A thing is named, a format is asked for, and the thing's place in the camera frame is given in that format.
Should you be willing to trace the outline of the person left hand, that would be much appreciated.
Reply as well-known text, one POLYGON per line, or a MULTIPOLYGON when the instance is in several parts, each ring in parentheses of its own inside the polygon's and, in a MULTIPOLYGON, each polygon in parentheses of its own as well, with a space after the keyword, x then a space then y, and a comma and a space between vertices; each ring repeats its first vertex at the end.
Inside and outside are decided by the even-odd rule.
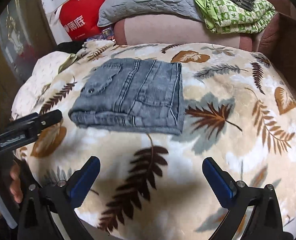
POLYGON ((23 199, 23 193, 21 190, 20 181, 20 167, 13 161, 12 168, 9 171, 10 185, 8 187, 8 193, 11 195, 12 200, 17 204, 20 204, 23 199))

